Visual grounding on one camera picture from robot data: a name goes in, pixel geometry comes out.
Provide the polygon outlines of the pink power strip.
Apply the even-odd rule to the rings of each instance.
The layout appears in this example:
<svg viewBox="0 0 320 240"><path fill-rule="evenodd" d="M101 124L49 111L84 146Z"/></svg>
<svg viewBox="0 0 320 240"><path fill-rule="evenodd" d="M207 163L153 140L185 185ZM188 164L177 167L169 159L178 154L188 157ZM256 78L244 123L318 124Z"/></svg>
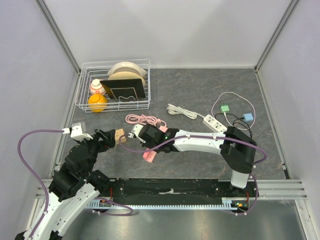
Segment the pink power strip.
<svg viewBox="0 0 320 240"><path fill-rule="evenodd" d="M160 126L159 129L162 132L165 132L168 128L166 126ZM157 153L155 151L149 151L145 152L143 154L143 160L146 161L147 163L152 163L156 157Z"/></svg>

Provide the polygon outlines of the green plug adapter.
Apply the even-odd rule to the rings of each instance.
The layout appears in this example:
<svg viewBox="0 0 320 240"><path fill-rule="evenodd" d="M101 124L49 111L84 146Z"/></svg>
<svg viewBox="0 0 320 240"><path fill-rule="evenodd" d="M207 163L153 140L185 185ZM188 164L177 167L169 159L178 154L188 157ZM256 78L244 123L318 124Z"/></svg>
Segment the green plug adapter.
<svg viewBox="0 0 320 240"><path fill-rule="evenodd" d="M227 104L221 105L219 109L221 113L228 113L230 111L230 108Z"/></svg>

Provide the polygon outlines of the blue plug adapter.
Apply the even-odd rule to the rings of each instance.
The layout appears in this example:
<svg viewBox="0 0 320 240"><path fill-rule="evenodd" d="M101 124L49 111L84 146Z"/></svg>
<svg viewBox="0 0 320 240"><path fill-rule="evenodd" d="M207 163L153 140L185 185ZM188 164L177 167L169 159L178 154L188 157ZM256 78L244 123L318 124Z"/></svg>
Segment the blue plug adapter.
<svg viewBox="0 0 320 240"><path fill-rule="evenodd" d="M242 115L243 121L245 123L250 123L254 121L254 116L251 113L245 113Z"/></svg>

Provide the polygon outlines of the white power strip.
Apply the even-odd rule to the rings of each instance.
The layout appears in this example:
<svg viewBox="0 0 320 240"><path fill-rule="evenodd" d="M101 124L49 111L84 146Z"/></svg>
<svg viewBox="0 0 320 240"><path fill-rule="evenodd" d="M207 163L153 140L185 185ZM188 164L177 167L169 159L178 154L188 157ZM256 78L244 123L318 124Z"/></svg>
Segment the white power strip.
<svg viewBox="0 0 320 240"><path fill-rule="evenodd" d="M221 122L219 122L212 115L208 114L203 118L203 124L207 126L214 133L225 132L227 131L227 127L224 126Z"/></svg>

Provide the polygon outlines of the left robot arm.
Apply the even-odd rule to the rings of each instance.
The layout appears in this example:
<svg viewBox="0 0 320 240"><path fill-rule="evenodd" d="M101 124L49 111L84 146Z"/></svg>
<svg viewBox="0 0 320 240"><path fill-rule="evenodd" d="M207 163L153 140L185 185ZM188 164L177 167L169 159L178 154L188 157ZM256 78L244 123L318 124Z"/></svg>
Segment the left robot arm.
<svg viewBox="0 0 320 240"><path fill-rule="evenodd" d="M115 147L115 134L114 129L96 129L92 136L77 140L49 187L44 188L40 214L17 240L61 240L89 202L109 193L110 179L93 168L99 153Z"/></svg>

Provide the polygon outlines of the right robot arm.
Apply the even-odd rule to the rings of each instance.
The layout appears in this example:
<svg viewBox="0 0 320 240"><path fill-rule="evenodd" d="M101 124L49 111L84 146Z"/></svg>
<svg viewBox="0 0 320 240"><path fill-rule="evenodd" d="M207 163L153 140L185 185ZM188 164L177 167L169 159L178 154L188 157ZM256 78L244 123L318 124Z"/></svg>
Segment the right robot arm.
<svg viewBox="0 0 320 240"><path fill-rule="evenodd" d="M136 124L132 133L141 145L156 153L204 152L221 156L231 168L229 191L235 197L247 191L257 143L239 129L229 126L221 132L190 132L177 128L160 130L150 124Z"/></svg>

